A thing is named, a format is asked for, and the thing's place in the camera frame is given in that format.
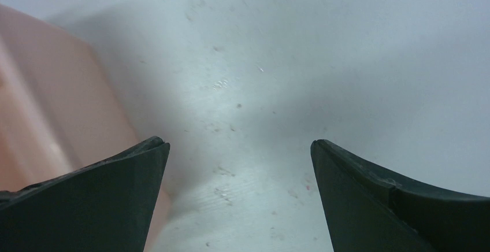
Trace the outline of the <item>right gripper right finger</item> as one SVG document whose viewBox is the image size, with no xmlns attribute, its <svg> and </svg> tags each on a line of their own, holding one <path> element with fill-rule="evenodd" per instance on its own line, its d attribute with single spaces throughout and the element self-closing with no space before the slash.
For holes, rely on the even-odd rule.
<svg viewBox="0 0 490 252">
<path fill-rule="evenodd" d="M 334 251 L 489 250 L 489 198 L 414 180 L 328 140 L 310 154 Z"/>
</svg>

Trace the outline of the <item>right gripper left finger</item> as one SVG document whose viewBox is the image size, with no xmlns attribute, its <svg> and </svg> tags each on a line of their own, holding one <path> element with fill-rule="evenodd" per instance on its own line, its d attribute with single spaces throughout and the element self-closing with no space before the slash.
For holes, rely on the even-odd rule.
<svg viewBox="0 0 490 252">
<path fill-rule="evenodd" d="M 170 144 L 157 136 L 71 173 L 1 192 L 2 251 L 143 251 Z"/>
</svg>

